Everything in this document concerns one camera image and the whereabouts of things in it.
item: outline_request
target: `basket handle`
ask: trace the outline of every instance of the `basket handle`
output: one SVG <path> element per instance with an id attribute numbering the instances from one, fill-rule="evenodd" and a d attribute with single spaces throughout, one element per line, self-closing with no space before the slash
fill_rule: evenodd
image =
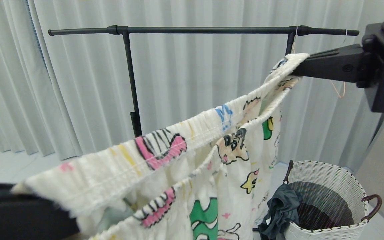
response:
<path id="1" fill-rule="evenodd" d="M 366 196 L 366 197 L 363 197 L 361 199 L 361 201 L 369 201 L 373 198 L 377 198 L 377 204 L 376 206 L 374 207 L 373 211 L 371 211 L 370 214 L 368 214 L 367 216 L 363 217 L 361 219 L 361 222 L 364 221 L 364 220 L 370 220 L 372 217 L 374 217 L 376 215 L 376 213 L 380 210 L 380 207 L 381 207 L 381 204 L 382 204 L 382 200 L 381 200 L 381 197 L 377 194 L 373 194 L 373 195 L 370 195 L 370 196 Z"/>
<path id="2" fill-rule="evenodd" d="M 288 184 L 288 177 L 290 176 L 291 169 L 293 169 L 293 160 L 290 160 L 290 162 L 288 163 L 287 173 L 285 174 L 285 178 L 282 183 Z"/>

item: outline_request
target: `white floor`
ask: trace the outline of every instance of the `white floor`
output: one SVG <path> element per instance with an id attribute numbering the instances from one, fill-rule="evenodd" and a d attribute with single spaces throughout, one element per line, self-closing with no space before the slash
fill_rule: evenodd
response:
<path id="1" fill-rule="evenodd" d="M 39 153 L 27 155 L 25 152 L 0 152 L 0 182 L 15 183 L 41 171 L 60 164 L 55 154 L 42 157 Z M 272 176 L 271 192 L 282 184 L 287 165 L 277 164 Z M 384 218 L 379 214 L 368 223 L 360 239 L 384 239 Z"/>

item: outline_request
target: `woven basket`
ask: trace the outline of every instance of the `woven basket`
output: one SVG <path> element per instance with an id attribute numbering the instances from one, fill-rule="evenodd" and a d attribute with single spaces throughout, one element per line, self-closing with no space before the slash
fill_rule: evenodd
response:
<path id="1" fill-rule="evenodd" d="M 356 178 L 339 166 L 316 161 L 290 161 L 284 182 L 303 196 L 286 240 L 358 239 L 364 226 L 380 209 L 377 194 L 367 196 Z M 377 205 L 368 214 L 368 201 Z"/>

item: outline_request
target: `white fabric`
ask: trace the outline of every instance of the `white fabric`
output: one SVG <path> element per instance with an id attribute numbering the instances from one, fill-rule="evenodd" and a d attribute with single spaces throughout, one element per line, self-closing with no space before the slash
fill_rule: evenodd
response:
<path id="1" fill-rule="evenodd" d="M 265 214 L 280 103 L 309 55 L 290 54 L 247 95 L 175 125 L 63 163 L 13 188 L 30 190 L 91 227 L 125 197 L 136 213 L 94 239 L 251 240 Z"/>
<path id="2" fill-rule="evenodd" d="M 75 156 L 26 3 L 0 1 L 0 151 Z"/>
<path id="3" fill-rule="evenodd" d="M 70 0 L 35 1 L 73 128 L 84 153 L 133 137 L 133 111 L 122 37 L 49 36 L 48 29 L 119 26 L 294 26 L 358 29 L 358 37 L 307 35 L 296 52 L 360 43 L 369 23 L 384 21 L 384 1 Z M 284 55 L 286 35 L 131 34 L 143 133 L 183 121 L 262 84 Z M 342 83 L 335 82 L 341 91 Z M 327 80 L 303 79 L 283 105 L 280 160 L 324 160 L 356 170 L 379 121 L 364 91 L 347 84 L 339 99 Z"/>

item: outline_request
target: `pink star print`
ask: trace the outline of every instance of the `pink star print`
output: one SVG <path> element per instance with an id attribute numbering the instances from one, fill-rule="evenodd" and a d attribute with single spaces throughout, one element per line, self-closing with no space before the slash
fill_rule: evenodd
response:
<path id="1" fill-rule="evenodd" d="M 73 167 L 69 164 L 69 162 L 64 162 L 59 166 L 60 170 L 62 172 L 66 172 L 67 170 L 72 171 Z"/>
<path id="2" fill-rule="evenodd" d="M 222 216 L 223 216 L 224 218 L 228 219 L 228 217 L 230 216 L 230 214 L 229 214 L 229 213 L 225 213 L 225 214 L 223 214 Z"/>

